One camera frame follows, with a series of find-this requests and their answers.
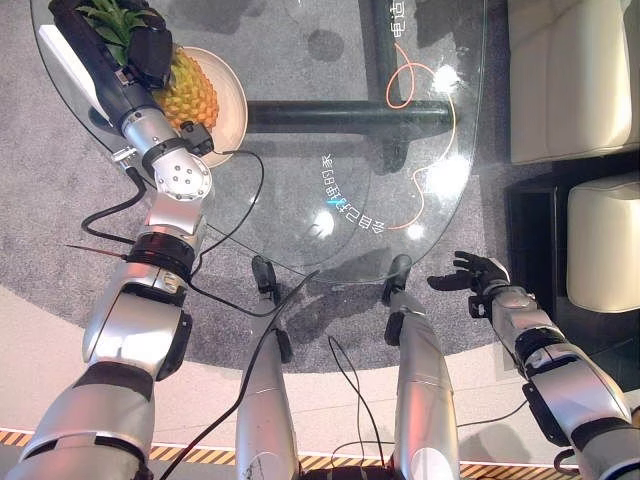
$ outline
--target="wire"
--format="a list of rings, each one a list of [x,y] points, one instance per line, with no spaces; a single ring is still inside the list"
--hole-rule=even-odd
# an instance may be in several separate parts
[[[360,393],[360,388],[359,388],[360,383],[358,382],[358,387],[356,387],[353,384],[353,382],[351,381],[351,379],[349,378],[349,376],[347,375],[347,373],[344,371],[344,369],[342,368],[342,365],[340,364],[340,361],[338,360],[338,356],[336,355],[336,351],[333,348],[333,343],[336,344],[336,347],[338,347],[338,349],[340,350],[340,352],[342,353],[344,358],[347,360],[347,362],[349,363],[349,366],[353,370],[353,373],[354,373],[354,375],[356,376],[356,379],[357,379],[358,378],[358,374],[356,373],[356,369],[353,366],[353,363],[351,363],[351,360],[349,359],[349,357],[347,356],[347,353],[342,348],[342,345],[340,345],[340,343],[338,343],[338,341],[332,335],[329,335],[328,339],[329,339],[329,348],[331,349],[331,353],[333,354],[333,359],[336,361],[336,365],[338,366],[338,369],[340,370],[342,375],[344,375],[344,378],[347,380],[347,382],[349,382],[349,385],[351,385],[351,388],[353,388],[353,390],[358,395],[358,406],[360,405],[360,401],[362,401],[362,404],[364,405],[364,408],[367,410],[367,413],[369,414],[369,418],[371,419],[371,425],[373,425],[373,431],[376,434],[376,441],[378,442],[378,451],[380,453],[380,461],[382,462],[382,465],[384,465],[384,454],[382,453],[382,443],[380,442],[380,434],[378,433],[378,426],[376,425],[376,421],[374,420],[373,414],[371,413],[371,410],[369,409],[369,405],[367,405],[367,402],[365,401],[365,399],[362,397],[362,394]],[[359,428],[358,428],[358,438],[361,439],[361,437],[360,437],[360,429]]]
[[[260,158],[260,155],[258,155],[257,153],[254,153],[254,152],[252,152],[250,150],[226,150],[226,151],[224,151],[222,153],[218,153],[218,152],[215,152],[215,151],[214,151],[214,153],[216,153],[218,155],[230,155],[230,154],[235,154],[235,153],[244,153],[244,154],[247,154],[247,155],[253,155],[256,158],[256,160],[258,160],[258,163],[260,164],[260,183],[258,184],[258,189],[256,190],[256,194],[253,196],[253,200],[251,201],[251,205],[249,205],[249,208],[247,209],[245,214],[242,216],[242,218],[240,219],[238,224],[229,233],[227,233],[224,237],[222,237],[220,240],[218,240],[212,246],[210,246],[206,250],[203,250],[202,252],[200,252],[200,255],[198,256],[198,265],[196,265],[196,268],[191,273],[191,278],[193,278],[200,271],[200,268],[202,268],[202,257],[204,257],[204,255],[209,253],[214,248],[218,247],[218,245],[220,245],[222,242],[227,240],[234,233],[236,233],[240,229],[240,227],[242,227],[244,222],[247,220],[247,217],[249,217],[249,215],[251,214],[251,211],[253,210],[253,207],[256,206],[256,202],[258,201],[258,197],[260,196],[260,192],[262,192],[262,186],[264,184],[264,162]]]
[[[109,215],[113,215],[114,213],[121,212],[134,206],[144,197],[145,192],[147,191],[147,187],[144,185],[144,180],[142,176],[138,173],[138,171],[134,167],[127,167],[125,173],[129,176],[129,178],[135,183],[136,187],[138,187],[138,193],[135,194],[133,198],[130,198],[126,202],[122,202],[114,207],[107,208],[105,210],[101,210],[100,212],[96,212],[93,215],[89,215],[85,218],[80,226],[82,230],[89,233],[90,235],[106,238],[107,240],[114,240],[120,243],[126,243],[127,245],[134,245],[135,242],[129,238],[120,237],[118,235],[112,235],[110,233],[99,232],[98,230],[94,230],[89,225],[91,225],[96,220],[99,220],[104,217],[108,217]]]
[[[527,404],[527,400],[525,400],[524,402],[522,402],[520,404],[520,406],[518,406],[518,408],[516,408],[513,412],[511,413],[507,413],[506,415],[503,415],[502,417],[498,417],[498,418],[492,418],[489,420],[481,420],[479,422],[469,422],[469,423],[463,423],[462,425],[456,425],[457,428],[462,428],[462,427],[469,427],[471,425],[482,425],[484,423],[494,423],[494,422],[499,422],[500,420],[504,420],[505,418],[509,418],[512,415],[515,415],[516,413],[518,413],[522,407],[524,407]]]
[[[401,108],[406,107],[407,105],[409,105],[409,102],[411,102],[411,100],[413,100],[413,95],[414,95],[414,91],[415,91],[415,72],[413,71],[413,67],[423,68],[426,71],[428,71],[434,77],[435,77],[435,73],[433,72],[433,70],[431,70],[431,68],[427,67],[423,63],[417,63],[417,62],[410,61],[409,57],[407,56],[405,51],[397,43],[395,44],[395,47],[402,54],[402,56],[404,57],[404,60],[405,60],[406,63],[404,65],[401,65],[400,67],[398,67],[398,69],[393,73],[393,75],[391,75],[391,78],[389,78],[389,82],[387,83],[386,101],[387,101],[387,105],[390,108],[393,108],[393,109],[397,110],[397,109],[401,109]],[[409,92],[409,97],[404,103],[402,103],[400,105],[393,105],[391,103],[391,100],[389,99],[391,85],[396,80],[396,78],[398,78],[398,75],[400,75],[400,73],[403,70],[406,70],[407,68],[411,72],[411,91]],[[445,93],[447,95],[447,100],[449,100],[449,105],[451,106],[451,115],[452,115],[451,137],[449,138],[449,143],[447,144],[446,148],[444,149],[444,152],[442,152],[442,154],[438,157],[438,159],[436,160],[435,164],[437,164],[444,157],[447,156],[447,154],[449,153],[449,150],[451,150],[451,146],[453,145],[453,139],[456,136],[456,110],[455,110],[455,106],[453,105],[453,100],[451,99],[451,95],[449,95],[448,92],[445,92]],[[422,168],[418,168],[411,175],[411,180],[413,181],[414,185],[416,186],[416,189],[418,190],[418,193],[420,194],[420,209],[418,210],[418,213],[411,220],[409,220],[408,222],[403,223],[402,225],[395,225],[393,227],[387,227],[386,230],[401,230],[403,228],[410,227],[411,225],[413,225],[418,220],[418,218],[420,218],[420,215],[422,215],[422,212],[424,211],[424,192],[422,191],[422,188],[420,188],[420,185],[418,184],[417,175],[420,172],[423,172],[423,171],[429,169],[430,167],[431,167],[431,165],[426,166],[426,167],[422,167]]]
[[[338,453],[338,450],[342,450],[344,447],[348,447],[349,445],[358,445],[358,444],[373,444],[375,443],[376,445],[378,444],[382,444],[382,445],[395,445],[395,442],[378,442],[378,440],[358,440],[357,442],[347,442],[347,443],[343,443],[342,445],[338,445],[335,450],[333,451],[333,453],[331,453],[331,467],[335,468],[333,465],[333,460],[336,456],[336,453]]]
[[[309,275],[313,275],[315,276],[316,274],[320,273],[320,270],[316,270],[312,273],[310,273]],[[228,307],[234,308],[236,310],[238,310],[239,312],[244,313],[245,315],[249,315],[251,317],[256,317],[256,318],[261,318],[261,317],[268,317],[269,315],[271,315],[272,313],[275,313],[280,306],[274,307],[273,309],[269,310],[268,312],[265,313],[256,313],[256,312],[252,312],[251,310],[247,310],[245,308],[242,308],[238,305],[236,305],[233,302],[230,302],[229,300],[225,300],[224,298],[218,297],[217,295],[214,295],[213,293],[209,293],[206,290],[202,290],[201,288],[195,286],[191,280],[189,280],[187,282],[187,284],[196,292],[198,292],[200,295],[204,295],[207,298],[210,298],[211,300],[215,300],[216,302],[222,303],[224,305],[227,305]],[[284,297],[284,300],[282,301],[283,303],[286,303],[289,301],[289,299],[291,297],[293,297],[296,293],[298,292],[298,287],[294,288],[286,297]]]
[[[112,257],[121,258],[122,260],[126,260],[128,258],[124,253],[115,253],[108,250],[100,250],[98,248],[83,247],[82,245],[69,245],[67,243],[65,244],[65,247],[77,248],[78,250],[86,250],[87,252],[101,253],[102,255],[110,255]]]
[[[553,459],[553,468],[556,472],[562,473],[563,475],[570,475],[572,477],[579,475],[579,470],[576,470],[575,468],[564,468],[562,466],[562,461],[574,456],[575,453],[576,452],[573,451],[573,448],[567,448],[566,450],[559,452],[558,455],[556,455],[556,458]]]
[[[262,336],[260,337],[260,340],[258,341],[258,344],[256,345],[255,350],[253,351],[253,354],[251,355],[251,360],[249,360],[249,364],[247,365],[247,369],[245,370],[245,374],[244,374],[244,378],[242,380],[242,383],[240,384],[240,392],[238,393],[238,398],[236,399],[236,401],[233,403],[233,405],[231,405],[231,407],[229,407],[229,409],[224,412],[222,415],[220,415],[211,425],[209,425],[207,428],[205,428],[202,432],[200,432],[200,434],[198,434],[198,436],[196,438],[194,438],[191,443],[189,445],[187,445],[179,454],[178,456],[171,462],[171,465],[169,465],[167,467],[167,469],[164,471],[164,473],[162,474],[162,476],[160,477],[160,480],[166,480],[167,477],[169,477],[169,475],[171,475],[171,472],[173,472],[175,470],[175,468],[180,464],[180,462],[182,462],[182,460],[189,454],[189,452],[191,450],[193,450],[193,448],[207,435],[209,435],[213,430],[215,430],[222,422],[224,422],[233,412],[235,412],[238,407],[240,406],[240,404],[242,403],[242,400],[244,398],[244,395],[247,391],[247,387],[249,386],[249,379],[251,378],[251,372],[253,372],[253,368],[255,367],[256,364],[256,360],[258,359],[258,354],[260,353],[260,349],[262,348],[262,345],[264,344],[265,340],[267,339],[267,336],[273,331],[273,326],[276,324],[276,321],[278,320],[278,318],[280,317],[280,315],[282,314],[282,312],[284,311],[284,309],[288,306],[290,299],[293,297],[293,295],[295,293],[298,293],[300,291],[300,289],[309,281],[311,280],[314,276],[316,276],[320,271],[316,270],[314,272],[311,272],[309,275],[307,275],[304,279],[302,279],[302,281],[298,284],[298,286],[296,288],[293,289],[293,291],[291,292],[291,294],[289,294],[287,296],[287,298],[276,308],[276,310],[278,310],[276,312],[276,314],[273,316],[273,318],[269,321],[269,324],[267,325],[267,327],[264,330],[264,333],[262,334]]]
[[[340,344],[336,341],[335,337],[333,337],[331,335],[329,335],[328,339],[329,339],[329,348],[331,348],[331,352],[333,353],[333,358],[335,359],[336,364],[338,365],[338,367],[340,367],[340,364],[338,362],[338,358],[336,357],[335,351],[333,350],[333,345],[331,344],[331,340],[335,341],[338,346],[340,346]],[[360,391],[360,378],[358,378],[358,372],[356,371],[355,367],[353,366],[353,363],[351,363],[351,360],[344,353],[344,351],[342,350],[341,347],[340,347],[340,351],[342,352],[344,357],[347,359],[347,363],[349,363],[349,366],[351,367],[351,370],[353,371],[353,375],[356,377],[356,387],[357,387],[358,391]],[[358,440],[360,441],[360,452],[362,454],[362,460],[360,461],[360,467],[362,468],[362,464],[364,463],[364,443],[362,443],[362,432],[360,431],[360,403],[361,403],[360,402],[360,397],[358,397],[358,404],[357,404],[357,407],[356,407],[356,430],[358,432]]]
[[[468,427],[470,425],[480,425],[480,424],[483,424],[483,423],[492,423],[492,422],[498,422],[500,420],[504,420],[505,418],[508,418],[508,417],[510,417],[512,415],[515,415],[517,412],[519,412],[520,409],[522,409],[522,407],[524,407],[526,405],[526,403],[527,403],[527,401],[525,400],[513,412],[511,412],[511,413],[509,413],[507,415],[504,415],[502,417],[493,418],[493,419],[490,419],[490,420],[482,420],[480,422],[463,423],[462,425],[456,425],[456,427],[457,428]],[[394,442],[384,442],[384,441],[378,441],[378,440],[358,440],[357,442],[343,443],[342,445],[337,446],[335,448],[335,450],[333,451],[333,453],[331,454],[331,465],[333,466],[333,459],[334,459],[336,453],[338,453],[339,450],[342,450],[344,447],[348,447],[349,445],[358,445],[358,444],[365,444],[365,443],[367,443],[367,444],[375,443],[375,444],[382,444],[382,445],[395,445]]]

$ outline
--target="glass table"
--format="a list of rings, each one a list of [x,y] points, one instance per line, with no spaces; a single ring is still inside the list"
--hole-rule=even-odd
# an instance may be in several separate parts
[[[416,262],[433,247],[473,162],[486,2],[150,3],[176,43],[218,55],[244,88],[242,148],[258,153],[266,172],[235,241],[340,283],[383,279],[396,255]],[[122,149],[38,35],[53,23],[47,5],[31,1],[52,82],[99,142]],[[212,172],[205,213],[225,233],[253,200],[260,171],[236,154]]]

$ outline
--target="gray carpet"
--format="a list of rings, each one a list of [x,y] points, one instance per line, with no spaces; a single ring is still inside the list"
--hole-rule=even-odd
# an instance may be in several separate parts
[[[257,14],[262,5],[245,3],[244,15]],[[453,220],[436,246],[414,267],[408,285],[427,306],[447,354],[487,344],[493,341],[493,333],[486,322],[468,317],[467,294],[431,291],[426,277],[447,272],[455,249],[506,260],[504,187],[549,171],[546,165],[515,167],[508,163],[505,3],[489,3],[485,89],[472,176]],[[223,31],[233,25],[216,28]],[[4,66],[0,71],[0,116],[4,119],[0,131],[4,167],[0,176],[0,279],[4,287],[21,297],[84,326],[93,299],[118,260],[62,245],[117,250],[117,245],[85,235],[79,225],[87,214],[128,198],[131,188],[51,84],[38,55],[27,2],[0,2],[0,31],[0,62]],[[325,40],[335,43],[332,38]],[[323,55],[323,51],[314,54]],[[138,205],[101,226],[133,235],[145,209],[145,205]],[[252,255],[228,242],[207,262],[199,279],[201,286],[241,305],[252,305]],[[277,273],[285,291],[301,279],[283,268]],[[341,341],[357,368],[395,364],[398,353],[382,338],[386,312],[379,303],[380,294],[380,284],[310,284],[285,315],[295,354],[287,368],[297,372],[334,370],[326,334]],[[185,309],[195,320],[187,358],[238,367],[249,320],[194,294],[189,295]]]

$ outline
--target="white armchair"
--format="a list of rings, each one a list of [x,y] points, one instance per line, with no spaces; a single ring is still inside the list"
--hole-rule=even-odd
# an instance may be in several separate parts
[[[511,161],[640,146],[640,0],[509,0]]]

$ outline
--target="plate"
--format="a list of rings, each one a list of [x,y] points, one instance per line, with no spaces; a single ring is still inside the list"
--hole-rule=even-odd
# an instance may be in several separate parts
[[[247,97],[242,84],[227,63],[208,50],[197,47],[182,47],[193,58],[213,84],[218,95],[218,119],[211,129],[213,144],[218,152],[236,150],[247,132]],[[209,168],[217,167],[231,158],[229,155],[208,153],[202,160]]]

